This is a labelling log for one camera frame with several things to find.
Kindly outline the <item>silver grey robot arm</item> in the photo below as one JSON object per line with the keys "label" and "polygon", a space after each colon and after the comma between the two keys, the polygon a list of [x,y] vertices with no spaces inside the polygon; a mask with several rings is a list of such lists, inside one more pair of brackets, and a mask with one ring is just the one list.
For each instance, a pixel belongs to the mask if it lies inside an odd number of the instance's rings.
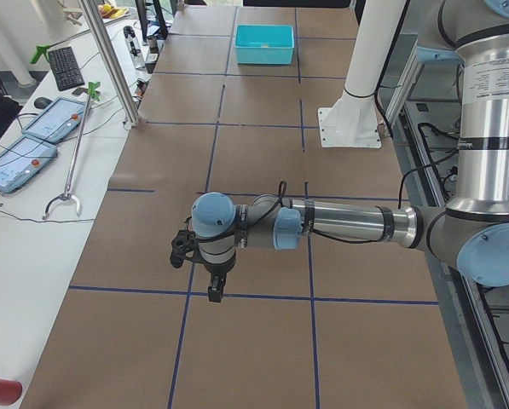
{"label": "silver grey robot arm", "polygon": [[316,234],[350,245],[395,242],[423,251],[489,287],[509,285],[509,1],[437,1],[419,30],[419,50],[465,64],[458,179],[443,207],[392,210],[264,195],[237,205],[222,193],[196,199],[171,263],[203,265],[220,302],[236,251],[289,250]]}

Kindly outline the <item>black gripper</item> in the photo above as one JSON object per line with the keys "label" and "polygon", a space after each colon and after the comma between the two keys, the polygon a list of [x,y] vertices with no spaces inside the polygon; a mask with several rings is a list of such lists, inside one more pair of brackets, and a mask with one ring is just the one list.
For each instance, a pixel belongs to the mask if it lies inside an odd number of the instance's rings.
{"label": "black gripper", "polygon": [[211,263],[204,261],[205,269],[211,274],[211,282],[207,287],[210,302],[221,302],[224,295],[227,273],[234,268],[236,258],[231,257],[225,262]]}

